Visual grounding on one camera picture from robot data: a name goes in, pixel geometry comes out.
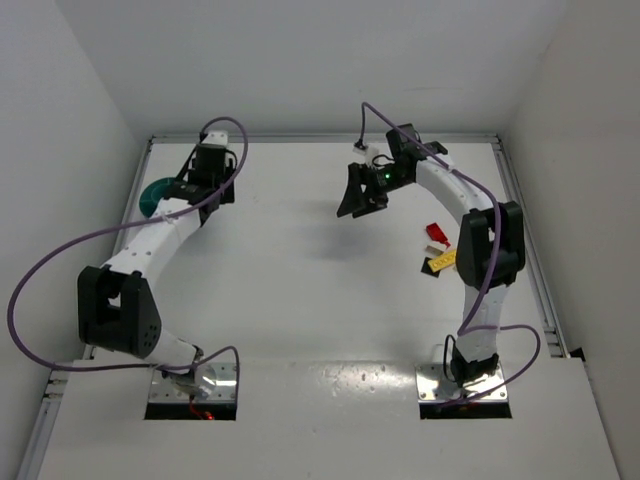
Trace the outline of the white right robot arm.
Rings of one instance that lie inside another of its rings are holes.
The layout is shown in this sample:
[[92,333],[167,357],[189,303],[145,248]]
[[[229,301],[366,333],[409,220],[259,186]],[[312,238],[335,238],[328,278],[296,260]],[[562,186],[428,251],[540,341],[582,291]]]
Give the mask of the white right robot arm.
[[458,170],[438,142],[422,143],[410,124],[387,132],[390,156],[358,139],[361,163],[348,166],[340,217],[383,210],[390,192],[416,184],[431,193],[459,225],[456,268],[465,285],[462,324],[448,370],[458,386],[493,373],[499,361],[497,331],[508,287],[525,266],[524,218],[514,201],[501,203]]

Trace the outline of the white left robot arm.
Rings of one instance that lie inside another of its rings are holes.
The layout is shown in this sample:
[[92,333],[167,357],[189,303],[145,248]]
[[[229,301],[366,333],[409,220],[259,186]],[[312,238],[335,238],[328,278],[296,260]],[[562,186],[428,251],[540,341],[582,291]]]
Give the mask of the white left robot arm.
[[181,389],[195,392],[202,377],[202,350],[163,325],[153,287],[180,247],[221,205],[235,199],[230,179],[237,158],[228,135],[202,135],[185,167],[160,197],[132,240],[101,267],[86,267],[77,280],[80,339],[129,354],[152,366]]

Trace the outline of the tan lego brick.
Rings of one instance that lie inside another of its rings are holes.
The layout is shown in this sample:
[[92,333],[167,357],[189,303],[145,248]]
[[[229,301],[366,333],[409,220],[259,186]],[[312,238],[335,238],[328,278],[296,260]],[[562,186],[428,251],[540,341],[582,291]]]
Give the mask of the tan lego brick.
[[433,244],[429,244],[429,245],[425,248],[425,250],[426,250],[427,252],[431,252],[431,253],[435,253],[435,254],[442,254],[442,253],[444,252],[444,250],[443,250],[440,246],[433,245]]

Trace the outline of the large red lego brick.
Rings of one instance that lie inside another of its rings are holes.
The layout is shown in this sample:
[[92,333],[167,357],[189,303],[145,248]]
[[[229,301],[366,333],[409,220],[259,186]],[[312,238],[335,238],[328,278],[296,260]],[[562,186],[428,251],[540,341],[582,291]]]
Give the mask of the large red lego brick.
[[445,233],[437,223],[428,224],[425,227],[425,231],[432,241],[448,241],[448,237],[445,235]]

